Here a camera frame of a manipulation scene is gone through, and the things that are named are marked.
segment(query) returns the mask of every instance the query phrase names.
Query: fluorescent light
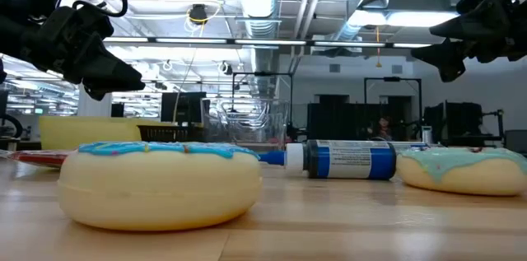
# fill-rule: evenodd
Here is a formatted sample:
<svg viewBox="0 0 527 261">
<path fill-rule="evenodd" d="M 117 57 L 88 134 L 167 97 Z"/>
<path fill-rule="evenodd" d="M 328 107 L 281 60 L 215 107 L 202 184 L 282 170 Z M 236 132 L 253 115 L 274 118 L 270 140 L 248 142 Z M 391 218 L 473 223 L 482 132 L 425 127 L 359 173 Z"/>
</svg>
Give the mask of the fluorescent light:
<svg viewBox="0 0 527 261">
<path fill-rule="evenodd" d="M 256 18 L 256 17 L 236 17 L 234 19 L 236 22 L 272 22 L 272 23 L 282 23 L 282 19 L 272 19 L 272 18 Z"/>
<path fill-rule="evenodd" d="M 225 44 L 225 39 L 176 39 L 176 38 L 158 38 L 158 43 L 179 43 L 179 44 Z"/>
<path fill-rule="evenodd" d="M 109 37 L 105 39 L 106 43 L 147 43 L 148 38 L 143 37 Z"/>
<path fill-rule="evenodd" d="M 7 105 L 7 108 L 10 109 L 33 109 L 34 105 Z"/>
<path fill-rule="evenodd" d="M 338 41 L 316 41 L 315 46 L 322 47 L 359 47 L 359 48 L 383 48 L 385 43 L 369 42 L 338 42 Z"/>
<path fill-rule="evenodd" d="M 394 48 L 421 48 L 428 47 L 431 44 L 414 44 L 414 43 L 395 43 Z"/>
<path fill-rule="evenodd" d="M 11 80 L 12 82 L 12 85 L 16 86 L 16 87 L 19 87 L 19 88 L 24 88 L 24 89 L 31 89 L 31 90 L 38 90 L 39 87 L 35 84 L 32 84 L 32 83 L 28 83 L 28 82 L 25 82 L 25 81 L 19 81 L 19 80 Z"/>
<path fill-rule="evenodd" d="M 58 72 L 54 72 L 52 70 L 48 70 L 46 73 L 48 73 L 49 75 L 52 75 L 52 76 L 56 76 L 56 77 L 59 77 L 59 78 L 63 78 L 63 75 L 58 73 Z"/>
<path fill-rule="evenodd" d="M 347 20 L 350 26 L 383 26 L 386 17 L 383 13 L 356 10 Z"/>
<path fill-rule="evenodd" d="M 61 103 L 63 104 L 66 104 L 66 105 L 76 105 L 77 102 L 76 101 L 70 101 L 70 100 L 59 100 Z"/>
<path fill-rule="evenodd" d="M 303 46 L 304 40 L 235 40 L 237 44 L 263 44 L 263 45 L 295 45 Z"/>
<path fill-rule="evenodd" d="M 393 12 L 387 23 L 390 26 L 432 27 L 458 15 L 455 12 Z"/>
<path fill-rule="evenodd" d="M 16 71 L 12 71 L 12 70 L 7 69 L 7 68 L 4 68 L 3 71 L 4 71 L 7 75 L 12 75 L 12 76 L 15 76 L 15 77 L 23 77 L 21 73 L 16 72 Z"/>
</svg>

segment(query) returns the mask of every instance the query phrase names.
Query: white cap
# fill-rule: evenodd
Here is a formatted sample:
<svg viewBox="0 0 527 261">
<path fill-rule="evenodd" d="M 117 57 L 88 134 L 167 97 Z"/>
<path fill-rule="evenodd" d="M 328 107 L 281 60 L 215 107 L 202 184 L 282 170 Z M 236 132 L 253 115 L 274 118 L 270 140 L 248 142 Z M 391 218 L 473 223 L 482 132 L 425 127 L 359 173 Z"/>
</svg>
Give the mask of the white cap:
<svg viewBox="0 0 527 261">
<path fill-rule="evenodd" d="M 304 173 L 304 146 L 301 143 L 289 143 L 286 145 L 286 175 L 305 176 Z"/>
</svg>

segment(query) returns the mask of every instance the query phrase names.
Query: person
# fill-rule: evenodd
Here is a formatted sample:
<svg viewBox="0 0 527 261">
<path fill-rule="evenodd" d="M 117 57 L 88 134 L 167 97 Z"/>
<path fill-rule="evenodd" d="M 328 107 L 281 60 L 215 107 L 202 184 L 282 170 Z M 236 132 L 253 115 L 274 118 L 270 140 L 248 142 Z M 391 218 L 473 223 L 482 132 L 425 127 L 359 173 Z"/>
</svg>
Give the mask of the person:
<svg viewBox="0 0 527 261">
<path fill-rule="evenodd" d="M 385 140 L 392 141 L 391 129 L 389 123 L 391 118 L 389 116 L 380 117 L 378 124 L 373 128 L 368 128 L 368 133 L 371 135 L 371 140 Z"/>
</svg>

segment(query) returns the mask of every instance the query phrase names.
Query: light blue frosting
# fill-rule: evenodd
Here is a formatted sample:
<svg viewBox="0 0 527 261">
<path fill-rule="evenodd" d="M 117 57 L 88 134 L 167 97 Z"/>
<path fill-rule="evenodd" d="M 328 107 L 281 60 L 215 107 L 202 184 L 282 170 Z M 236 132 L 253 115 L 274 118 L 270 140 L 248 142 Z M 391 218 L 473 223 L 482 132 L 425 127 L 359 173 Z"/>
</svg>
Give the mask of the light blue frosting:
<svg viewBox="0 0 527 261">
<path fill-rule="evenodd" d="M 514 161 L 527 175 L 527 159 L 522 155 L 504 148 L 483 148 L 477 152 L 471 148 L 425 148 L 402 151 L 401 156 L 416 160 L 421 167 L 436 181 L 455 167 L 473 165 L 487 159 L 507 159 Z"/>
<path fill-rule="evenodd" d="M 94 142 L 79 147 L 80 153 L 97 156 L 116 156 L 133 152 L 178 151 L 189 154 L 215 154 L 223 158 L 232 158 L 234 153 L 258 155 L 249 149 L 227 143 L 203 142 Z"/>
</svg>

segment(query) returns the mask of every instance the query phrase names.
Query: wooden table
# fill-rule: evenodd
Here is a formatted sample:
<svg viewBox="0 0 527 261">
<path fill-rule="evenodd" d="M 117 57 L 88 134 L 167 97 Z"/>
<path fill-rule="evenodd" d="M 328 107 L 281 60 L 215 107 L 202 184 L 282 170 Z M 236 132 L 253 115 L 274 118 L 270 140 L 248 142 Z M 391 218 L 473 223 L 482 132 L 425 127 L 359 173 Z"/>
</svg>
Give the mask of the wooden table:
<svg viewBox="0 0 527 261">
<path fill-rule="evenodd" d="M 0 161 L 0 260 L 527 260 L 527 198 L 414 189 L 399 181 L 286 179 L 209 229 L 104 231 L 58 208 L 58 173 Z"/>
</svg>

